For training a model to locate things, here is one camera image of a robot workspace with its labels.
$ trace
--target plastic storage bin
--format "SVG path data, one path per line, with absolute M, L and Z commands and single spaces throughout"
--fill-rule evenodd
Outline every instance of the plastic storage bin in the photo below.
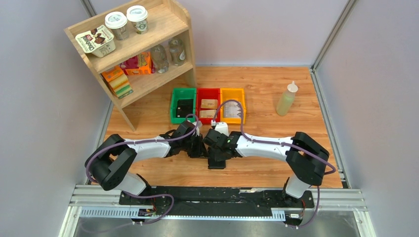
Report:
M 246 122 L 246 104 L 245 104 L 245 90 L 243 88 L 221 88 L 220 89 L 221 103 L 226 100 L 237 100 L 243 106 L 243 123 Z M 225 118 L 224 106 L 221 108 L 221 121 L 227 124 L 240 124 L 240 118 Z
M 193 99 L 191 114 L 195 114 L 195 105 L 196 105 L 196 88 L 175 88 L 171 95 L 171 104 L 170 104 L 170 121 L 174 124 L 179 124 L 185 121 L 185 118 L 178 118 L 176 116 L 177 111 L 177 102 L 179 100 Z M 195 122 L 194 117 L 188 119 L 191 122 Z
M 196 115 L 199 117 L 199 112 L 201 110 L 210 110 L 210 109 L 201 109 L 202 99 L 212 99 L 217 100 L 217 107 L 220 106 L 220 89 L 219 88 L 198 88 L 197 89 L 197 101 L 196 101 Z M 221 111 L 218 111 L 216 122 L 220 122 Z M 202 124 L 211 124 L 211 118 L 199 118 Z

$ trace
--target white wall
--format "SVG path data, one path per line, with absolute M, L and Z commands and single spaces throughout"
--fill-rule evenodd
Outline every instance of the white wall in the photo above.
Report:
M 63 29 L 79 0 L 0 8 L 0 236 L 55 237 L 109 100 Z
M 97 13 L 128 0 L 90 0 Z M 178 0 L 197 64 L 311 65 L 347 0 Z
M 379 237 L 418 236 L 419 1 L 358 0 L 318 71 Z

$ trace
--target gray floor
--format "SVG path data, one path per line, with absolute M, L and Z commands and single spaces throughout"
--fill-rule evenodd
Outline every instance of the gray floor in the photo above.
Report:
M 128 219 L 81 218 L 89 231 L 102 231 Z M 89 234 L 78 228 L 75 237 L 359 237 L 353 212 L 320 212 L 310 226 L 293 230 L 271 221 L 161 220 L 145 226 L 127 226 L 104 234 Z

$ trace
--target white bottle cap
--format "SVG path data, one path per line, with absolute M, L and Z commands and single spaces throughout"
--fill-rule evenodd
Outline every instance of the white bottle cap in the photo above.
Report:
M 294 83 L 294 81 L 287 86 L 287 89 L 291 93 L 296 93 L 298 91 L 298 86 Z
M 119 11 L 111 12 L 105 17 L 105 25 L 110 29 L 121 28 L 126 25 L 127 22 L 126 16 Z
M 147 18 L 148 12 L 143 6 L 132 6 L 128 8 L 126 11 L 126 17 L 128 18 L 128 21 L 131 22 L 139 22 L 143 21 Z

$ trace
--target yellow bin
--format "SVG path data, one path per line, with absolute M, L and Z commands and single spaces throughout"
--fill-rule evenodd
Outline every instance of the yellow bin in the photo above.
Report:
M 237 100 L 243 106 L 243 123 L 246 122 L 245 90 L 243 88 L 220 88 L 221 103 L 226 100 Z M 224 106 L 221 108 L 221 121 L 227 124 L 240 124 L 240 118 L 225 118 Z

